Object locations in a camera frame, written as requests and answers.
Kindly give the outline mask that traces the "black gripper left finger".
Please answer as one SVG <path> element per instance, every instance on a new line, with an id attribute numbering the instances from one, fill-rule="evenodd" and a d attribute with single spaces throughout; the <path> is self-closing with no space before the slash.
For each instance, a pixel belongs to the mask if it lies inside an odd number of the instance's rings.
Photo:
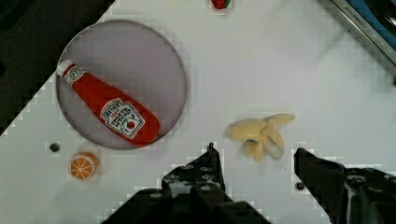
<path id="1" fill-rule="evenodd" d="M 225 192 L 213 144 L 197 159 L 173 169 L 158 189 L 142 189 L 102 224 L 271 224 L 250 204 Z"/>

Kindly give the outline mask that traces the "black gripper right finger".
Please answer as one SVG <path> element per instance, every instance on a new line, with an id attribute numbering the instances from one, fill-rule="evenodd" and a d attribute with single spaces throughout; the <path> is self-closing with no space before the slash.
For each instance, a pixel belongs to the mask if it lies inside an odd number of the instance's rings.
<path id="1" fill-rule="evenodd" d="M 346 168 L 300 147 L 294 173 L 332 224 L 396 224 L 395 176 L 375 168 Z"/>

